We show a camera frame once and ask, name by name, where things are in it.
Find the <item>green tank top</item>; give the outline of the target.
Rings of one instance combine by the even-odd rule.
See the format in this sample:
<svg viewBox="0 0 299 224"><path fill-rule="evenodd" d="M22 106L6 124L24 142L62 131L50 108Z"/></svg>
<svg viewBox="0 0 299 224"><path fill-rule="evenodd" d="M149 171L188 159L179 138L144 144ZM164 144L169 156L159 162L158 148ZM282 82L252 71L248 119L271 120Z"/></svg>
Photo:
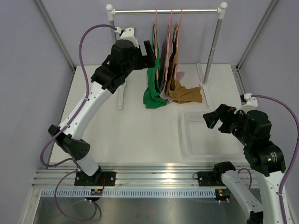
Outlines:
<svg viewBox="0 0 299 224"><path fill-rule="evenodd" d="M152 40L151 46L152 46L152 49L154 52L153 40ZM157 66L155 64L155 67L147 69L147 88L143 94L143 104L145 105L146 109L157 109L159 107L163 107L168 104L168 103L166 103L165 99L162 99L160 97L161 89L160 89L160 85L159 85L159 80L157 83L155 83L156 67Z"/></svg>

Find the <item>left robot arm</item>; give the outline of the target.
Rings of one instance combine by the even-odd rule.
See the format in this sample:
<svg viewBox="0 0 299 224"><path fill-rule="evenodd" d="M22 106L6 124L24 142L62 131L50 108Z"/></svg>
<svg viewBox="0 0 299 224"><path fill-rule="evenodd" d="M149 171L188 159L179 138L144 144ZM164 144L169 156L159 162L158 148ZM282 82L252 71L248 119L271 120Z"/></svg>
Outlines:
<svg viewBox="0 0 299 224"><path fill-rule="evenodd" d="M140 45L135 46L129 40L117 40L111 47L111 53L95 70L89 89L76 108L65 121L48 129L56 144L78 164L78 175L86 181L86 186L95 186L100 182L101 167L94 161L91 147L82 136L99 108L124 84L132 71L155 67L155 54L150 41L143 43L146 55L142 55Z"/></svg>

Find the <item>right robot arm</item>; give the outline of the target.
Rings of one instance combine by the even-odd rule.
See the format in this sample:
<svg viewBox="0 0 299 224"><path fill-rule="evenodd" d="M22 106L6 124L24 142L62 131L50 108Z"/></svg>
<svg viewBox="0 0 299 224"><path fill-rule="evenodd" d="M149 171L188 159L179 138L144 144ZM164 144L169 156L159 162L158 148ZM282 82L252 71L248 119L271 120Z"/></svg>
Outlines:
<svg viewBox="0 0 299 224"><path fill-rule="evenodd" d="M281 149L270 141L272 124L268 115L262 111L248 112L221 104L215 111L203 115L206 126L214 128L218 121L221 133L232 134L243 145L245 159L254 171L259 184L262 204L254 202L248 188L237 179L234 165L221 162L214 165L212 180L218 185L225 185L234 194L237 202L248 212L249 224L286 224L286 208L280 204L279 192L286 166Z"/></svg>

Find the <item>pink tank top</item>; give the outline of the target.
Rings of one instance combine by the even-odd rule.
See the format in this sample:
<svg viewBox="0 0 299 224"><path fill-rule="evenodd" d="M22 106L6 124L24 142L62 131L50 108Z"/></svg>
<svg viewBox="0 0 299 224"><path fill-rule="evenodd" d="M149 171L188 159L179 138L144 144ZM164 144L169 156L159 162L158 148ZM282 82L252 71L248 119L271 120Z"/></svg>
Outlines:
<svg viewBox="0 0 299 224"><path fill-rule="evenodd" d="M160 97L162 99L166 100L166 103L179 103L177 100L173 100L166 94L166 87L169 80L169 73L172 73L173 71L173 59L176 54L176 45L174 41L171 38L171 35L167 35L163 47L162 47L162 53L161 53L161 68L160 68L160 75L162 78L162 81L160 82L161 87L161 93Z"/></svg>

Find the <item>pink hanger with brown top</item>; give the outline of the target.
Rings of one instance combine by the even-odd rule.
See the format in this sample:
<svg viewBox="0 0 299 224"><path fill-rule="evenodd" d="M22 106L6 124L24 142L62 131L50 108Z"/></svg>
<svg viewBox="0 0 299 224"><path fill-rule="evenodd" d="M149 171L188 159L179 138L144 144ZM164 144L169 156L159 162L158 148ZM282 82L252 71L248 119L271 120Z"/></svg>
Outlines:
<svg viewBox="0 0 299 224"><path fill-rule="evenodd" d="M175 30L174 30L174 37L173 40L175 41L175 56L174 56L174 80L177 78L177 70L178 70L178 48L179 48L179 32L180 32L180 25L183 17L183 9L181 8L180 11L180 20L176 23Z"/></svg>

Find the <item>white plastic basket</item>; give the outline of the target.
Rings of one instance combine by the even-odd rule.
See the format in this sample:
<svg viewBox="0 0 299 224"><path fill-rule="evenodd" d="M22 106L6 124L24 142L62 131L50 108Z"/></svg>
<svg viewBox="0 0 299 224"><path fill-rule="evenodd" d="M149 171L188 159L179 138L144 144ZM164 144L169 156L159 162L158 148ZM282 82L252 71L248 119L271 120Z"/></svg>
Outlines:
<svg viewBox="0 0 299 224"><path fill-rule="evenodd" d="M213 129L206 126L207 110L187 110L181 116L181 136L185 153L190 157L243 157L243 147L231 134L220 133L220 122Z"/></svg>

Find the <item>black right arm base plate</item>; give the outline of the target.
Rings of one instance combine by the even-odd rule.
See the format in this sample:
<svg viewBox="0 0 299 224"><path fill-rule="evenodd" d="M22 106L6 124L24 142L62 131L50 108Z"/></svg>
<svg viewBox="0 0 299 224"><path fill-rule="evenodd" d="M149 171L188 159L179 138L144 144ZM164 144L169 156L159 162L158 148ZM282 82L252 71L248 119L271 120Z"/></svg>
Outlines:
<svg viewBox="0 0 299 224"><path fill-rule="evenodd" d="M220 181L216 180L212 171L197 172L197 180L200 187L222 187L225 186Z"/></svg>

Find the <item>aluminium mounting rail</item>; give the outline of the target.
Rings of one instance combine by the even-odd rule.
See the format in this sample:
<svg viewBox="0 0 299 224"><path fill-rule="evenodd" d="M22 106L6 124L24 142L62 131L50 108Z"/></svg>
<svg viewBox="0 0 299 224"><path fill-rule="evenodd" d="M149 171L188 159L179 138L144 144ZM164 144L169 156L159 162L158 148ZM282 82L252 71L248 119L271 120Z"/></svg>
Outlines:
<svg viewBox="0 0 299 224"><path fill-rule="evenodd" d="M214 163L100 163L104 171L116 173L116 188L195 188L195 173L211 171ZM39 169L32 187L54 187L66 174L75 170L71 163L54 168Z"/></svg>

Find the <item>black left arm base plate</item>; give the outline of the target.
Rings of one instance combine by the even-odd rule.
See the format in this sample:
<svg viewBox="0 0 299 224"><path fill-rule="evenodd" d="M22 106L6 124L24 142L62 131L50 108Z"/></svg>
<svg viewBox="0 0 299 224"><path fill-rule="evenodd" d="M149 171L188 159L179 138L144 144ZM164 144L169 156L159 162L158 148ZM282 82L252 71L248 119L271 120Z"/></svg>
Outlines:
<svg viewBox="0 0 299 224"><path fill-rule="evenodd" d="M116 173L112 171L97 172L92 176L79 171L76 173L74 185L89 187L89 186L115 186Z"/></svg>

